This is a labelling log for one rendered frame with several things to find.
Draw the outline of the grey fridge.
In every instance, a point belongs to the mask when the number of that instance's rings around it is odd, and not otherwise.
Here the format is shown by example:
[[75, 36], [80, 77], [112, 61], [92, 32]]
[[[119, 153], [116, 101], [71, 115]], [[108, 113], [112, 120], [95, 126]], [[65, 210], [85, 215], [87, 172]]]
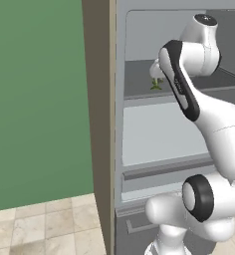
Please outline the grey fridge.
[[[126, 61], [158, 58], [167, 42], [180, 38], [196, 14], [218, 23], [219, 67], [235, 74], [235, 0], [117, 0], [116, 210], [142, 207], [151, 197], [122, 202], [122, 182], [213, 164], [203, 135], [182, 112], [174, 96], [124, 98]], [[215, 242], [210, 255], [235, 255], [235, 233]]]

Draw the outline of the taupe fridge housing panel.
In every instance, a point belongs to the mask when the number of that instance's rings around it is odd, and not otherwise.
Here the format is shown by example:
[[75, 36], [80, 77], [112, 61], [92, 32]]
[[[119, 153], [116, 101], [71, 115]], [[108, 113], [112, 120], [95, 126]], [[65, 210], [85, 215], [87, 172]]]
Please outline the taupe fridge housing panel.
[[107, 255], [115, 255], [117, 0], [82, 0], [94, 194]]

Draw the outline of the dark grey fridge shelf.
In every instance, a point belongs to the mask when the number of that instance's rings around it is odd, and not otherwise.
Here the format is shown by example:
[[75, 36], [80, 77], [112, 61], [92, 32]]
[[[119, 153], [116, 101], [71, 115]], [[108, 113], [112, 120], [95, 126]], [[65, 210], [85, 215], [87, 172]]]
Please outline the dark grey fridge shelf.
[[[167, 79], [154, 89], [149, 68], [152, 60], [126, 61], [124, 68], [124, 98], [142, 99], [172, 96]], [[235, 103], [235, 74], [219, 67], [210, 77], [194, 77], [192, 83], [197, 90], [208, 96]]]

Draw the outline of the grey fridge crisper drawer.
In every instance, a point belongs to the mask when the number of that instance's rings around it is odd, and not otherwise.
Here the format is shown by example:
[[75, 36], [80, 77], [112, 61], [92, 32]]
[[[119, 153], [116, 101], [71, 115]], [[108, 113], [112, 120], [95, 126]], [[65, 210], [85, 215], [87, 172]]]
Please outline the grey fridge crisper drawer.
[[170, 173], [140, 177], [122, 182], [121, 201], [129, 202], [151, 197], [158, 193], [180, 190], [184, 180], [195, 174], [209, 174], [215, 171], [213, 164], [180, 169]]

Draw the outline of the white vegetable with green stem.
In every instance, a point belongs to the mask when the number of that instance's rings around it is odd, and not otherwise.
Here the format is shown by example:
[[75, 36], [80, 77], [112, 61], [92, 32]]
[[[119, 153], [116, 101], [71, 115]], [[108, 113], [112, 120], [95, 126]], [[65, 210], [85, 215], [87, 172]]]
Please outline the white vegetable with green stem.
[[159, 67], [158, 60], [155, 60], [149, 69], [149, 74], [152, 78], [152, 90], [160, 90], [160, 84], [163, 82], [164, 74]]

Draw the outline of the grey freezer drawer front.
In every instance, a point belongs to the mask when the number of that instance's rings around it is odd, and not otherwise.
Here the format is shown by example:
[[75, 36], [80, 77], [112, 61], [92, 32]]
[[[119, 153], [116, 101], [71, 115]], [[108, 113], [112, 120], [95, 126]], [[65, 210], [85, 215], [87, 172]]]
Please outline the grey freezer drawer front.
[[[155, 239], [159, 226], [150, 230], [133, 234], [127, 233], [126, 221], [130, 220], [133, 227], [152, 224], [148, 221], [142, 207], [116, 210], [116, 253], [115, 255], [144, 255], [147, 246]], [[184, 245], [192, 255], [210, 255], [216, 243], [205, 240], [191, 231], [184, 237]]]

